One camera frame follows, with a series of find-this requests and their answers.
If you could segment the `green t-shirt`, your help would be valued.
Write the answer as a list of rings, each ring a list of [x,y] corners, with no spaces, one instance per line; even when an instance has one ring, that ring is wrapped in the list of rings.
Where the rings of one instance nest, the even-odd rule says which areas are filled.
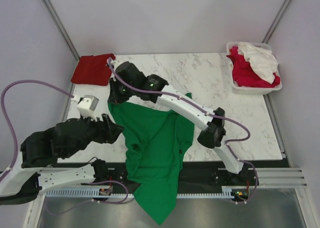
[[[108,103],[124,127],[127,178],[139,184],[133,195],[161,225],[176,206],[183,159],[194,140],[195,125],[173,110],[159,111],[130,102]]]

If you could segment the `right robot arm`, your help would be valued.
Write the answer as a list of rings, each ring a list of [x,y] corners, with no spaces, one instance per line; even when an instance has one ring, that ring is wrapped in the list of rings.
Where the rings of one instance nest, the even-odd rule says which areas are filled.
[[[218,155],[224,163],[229,173],[229,179],[233,184],[239,185],[251,180],[254,186],[258,185],[257,171],[253,170],[253,174],[249,173],[249,169],[254,168],[254,165],[249,161],[238,158],[229,145],[231,142],[248,140],[251,133],[241,123],[227,118],[224,109],[213,110],[198,104],[193,99],[180,93],[160,76],[155,74],[145,76],[129,61],[115,67],[112,60],[108,59],[107,67],[113,74],[113,77],[109,80],[109,102],[120,104],[136,96],[141,100],[150,101],[177,112],[201,130],[197,138],[198,143],[205,148],[212,149]],[[246,137],[225,139],[226,121],[242,128],[247,133]]]

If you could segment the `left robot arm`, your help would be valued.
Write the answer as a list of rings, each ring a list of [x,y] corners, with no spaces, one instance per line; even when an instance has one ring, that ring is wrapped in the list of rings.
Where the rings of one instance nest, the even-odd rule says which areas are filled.
[[[98,185],[109,181],[104,160],[96,159],[78,168],[54,168],[92,143],[113,144],[124,128],[107,114],[96,121],[71,118],[55,127],[30,135],[20,146],[17,161],[0,178],[1,205],[19,205],[48,191],[72,185]]]

